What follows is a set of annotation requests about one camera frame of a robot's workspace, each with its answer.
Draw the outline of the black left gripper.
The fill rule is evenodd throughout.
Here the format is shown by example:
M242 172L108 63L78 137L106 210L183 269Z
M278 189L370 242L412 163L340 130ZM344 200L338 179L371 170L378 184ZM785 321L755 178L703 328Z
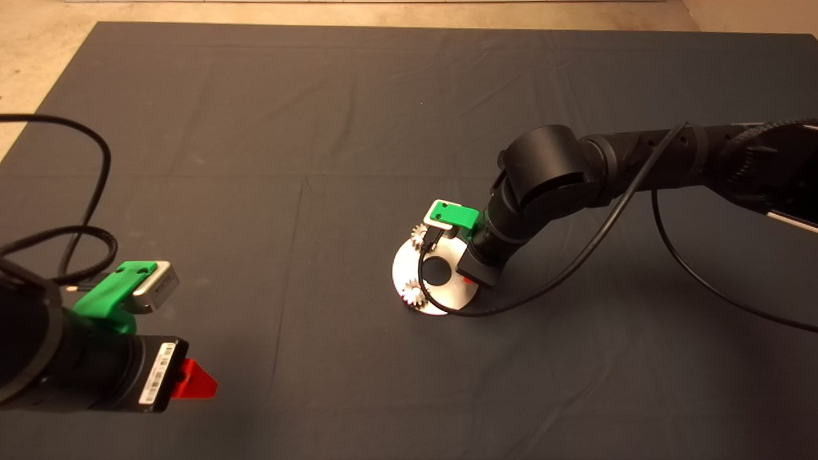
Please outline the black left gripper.
M132 374L127 384L127 411L163 413L173 399L213 399L217 381L197 363L185 359L189 343L167 335L135 335Z

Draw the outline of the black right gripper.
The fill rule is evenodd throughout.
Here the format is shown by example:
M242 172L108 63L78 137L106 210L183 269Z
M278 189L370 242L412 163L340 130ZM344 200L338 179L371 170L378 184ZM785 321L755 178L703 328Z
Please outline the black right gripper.
M458 261L458 273L465 284L493 288L499 283L505 260L484 257L476 249L467 249Z

